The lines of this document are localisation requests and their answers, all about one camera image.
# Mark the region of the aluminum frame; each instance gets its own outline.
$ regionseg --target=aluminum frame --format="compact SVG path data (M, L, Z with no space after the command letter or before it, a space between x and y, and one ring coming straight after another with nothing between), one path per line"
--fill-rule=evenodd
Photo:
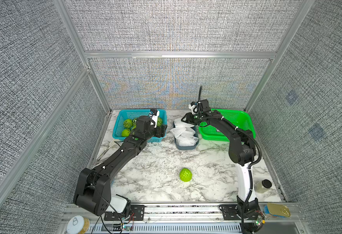
M93 149L93 152L92 152L92 155L91 155L91 159L89 160L89 163L88 163L88 165L87 165L87 168L93 167L93 166L94 166L94 163L95 163L96 160L97 160L97 155L98 155L98 153L99 153L99 150L100 150L100 147L101 147L103 138L104 138L105 133L106 133L106 130L107 130L107 128L108 128L108 123L110 122L111 116L112 116L112 114L109 113L109 114L107 114L106 117L105 117L105 120L104 120L104 122L103 122L103 125L102 125L102 128L101 128L99 137L98 137L98 139L97 139L96 145L94 146L94 149Z
M298 11L296 12L286 34L281 41L279 48L277 50L276 58L273 59L269 66L267 67L266 71L263 73L261 80L258 82L257 86L255 87L253 93L251 94L247 104L245 105L244 110L246 112L250 112L254 103L258 99L258 96L262 92L263 88L266 86L267 81L271 77L273 71L276 69L276 66L280 62L282 56L284 55L286 49L288 48L290 41L295 36L298 28L300 27L301 23L303 22L304 18L306 17L307 13L309 12L310 8L314 4L315 0L303 0Z
M29 163L34 158L35 154L48 137L50 131L70 103L73 96L78 91L80 85L83 83L85 77L88 75L88 68L85 67L80 71L79 76L74 80L63 97L59 100L58 104L51 111L47 119L38 129L37 133L33 136L31 141L24 148L18 159L14 162L13 166L5 174L0 182L0 208L5 202L6 198L13 190L14 186L27 169Z
M84 64L84 66L89 66L88 60L84 57L84 47L83 43L80 40L78 31L76 30L76 27L74 23L72 22L71 15L68 11L68 8L66 6L66 3L64 0L53 0L54 5L56 6L57 11L59 12L62 21L66 27L67 32L69 33L71 40L76 48L76 52L78 53L81 62ZM96 94L101 101L103 109L109 113L111 112L110 105L108 103L108 100L106 98L106 95L104 91L102 90L102 87L100 85L100 82L97 79L97 76L94 72L89 73L89 77L91 79L92 85L94 90L96 91Z
M270 173L270 176L271 176L271 178L272 178L272 180L273 180L273 182L275 184L276 190L278 191L278 194L279 194L279 197L280 197L281 201L282 202L288 202L289 198L285 194L284 190L282 189L281 183L279 181L279 177L276 174L276 171L275 171L274 167L272 166L270 157L268 156L268 154L266 152L266 149L264 148L263 143L262 143L261 139L258 136L256 136L256 141L259 144L259 147L261 148L262 158L263 158L264 163L266 164L267 169L268 169L268 171Z
M144 220L135 221L134 223L240 223L241 220L225 221L221 211L218 209L219 204L237 204L230 202L133 202L133 205L145 205ZM261 209L267 203L259 203ZM294 222L297 228L303 230L303 233L311 233L309 231L308 223L297 203L278 203L288 206L291 212L289 218L272 218L265 217L266 222L280 223L280 222ZM62 221L57 233L64 233L66 231L67 223L75 215L82 215L88 218L91 223L95 223L97 216L78 207L75 204L68 204L63 214ZM112 221L105 221L105 223L112 224Z
M183 51L86 51L84 57L89 58L265 58L275 59L276 52L183 52Z

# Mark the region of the green fruit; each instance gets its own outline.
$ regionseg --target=green fruit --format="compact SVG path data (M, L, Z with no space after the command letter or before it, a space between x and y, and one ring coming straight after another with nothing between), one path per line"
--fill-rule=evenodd
M163 124L163 120L158 117L158 121L157 121L157 127L161 126Z
M131 119L126 119L126 120L124 120L123 126L124 126L126 129L130 129L130 128L132 127L132 120L131 120Z
M131 133L131 130L129 130L129 129L124 129L124 130L122 131L122 137L128 137L128 136L130 135L130 133Z
M184 182L188 182L189 180L192 179L192 172L187 168L183 168L180 171L179 177L180 177L180 180Z

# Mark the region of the gray fabric wall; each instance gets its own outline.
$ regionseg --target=gray fabric wall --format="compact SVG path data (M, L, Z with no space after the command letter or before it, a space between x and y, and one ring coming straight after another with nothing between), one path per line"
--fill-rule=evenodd
M53 1L0 1L0 181L83 68Z
M0 234L55 233L106 113L87 77L0 209Z
M342 0L317 0L250 112L313 233L342 233Z
M276 51L301 0L66 0L86 51ZM112 108L242 110L268 59L92 59Z
M276 51L301 0L66 0L86 50Z
M268 59L91 59L110 106L186 109L202 98L214 108L243 110Z

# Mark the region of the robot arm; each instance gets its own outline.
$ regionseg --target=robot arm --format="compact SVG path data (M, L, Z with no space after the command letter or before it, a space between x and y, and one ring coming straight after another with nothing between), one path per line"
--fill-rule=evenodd
M145 148L150 138L164 137L167 125L157 127L158 116L157 109L151 109L149 116L140 116L136 129L115 153L93 169L85 168L80 172L74 196L76 205L97 216L107 210L112 197L110 184L115 175Z
M260 161L261 151L253 138L253 133L250 130L243 130L234 126L219 111L211 110L207 100L200 100L199 98L199 101L192 102L189 108L192 112L187 113L182 118L183 122L193 125L206 122L208 125L218 129L229 139L228 155L236 163L238 177L236 214L241 218L243 230L252 231L252 225L244 226L243 220L258 218L256 211L260 210L258 199L254 193L251 167ZM254 160L256 146L258 148L258 159Z

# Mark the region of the gray plastic tray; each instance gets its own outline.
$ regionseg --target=gray plastic tray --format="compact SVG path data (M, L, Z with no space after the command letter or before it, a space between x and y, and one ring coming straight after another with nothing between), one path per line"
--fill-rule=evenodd
M194 136L195 136L196 138L198 138L198 133L197 133L197 128L196 128L196 126L192 127L192 129L196 132L196 133L194 134ZM179 146L178 144L176 144L176 138L175 138L175 137L174 137L174 142L175 142L176 147L177 147L179 150L191 150L191 149L195 149L195 148L196 148L196 146L197 146L198 143L199 143L199 138L198 138L197 143L196 143L194 146Z

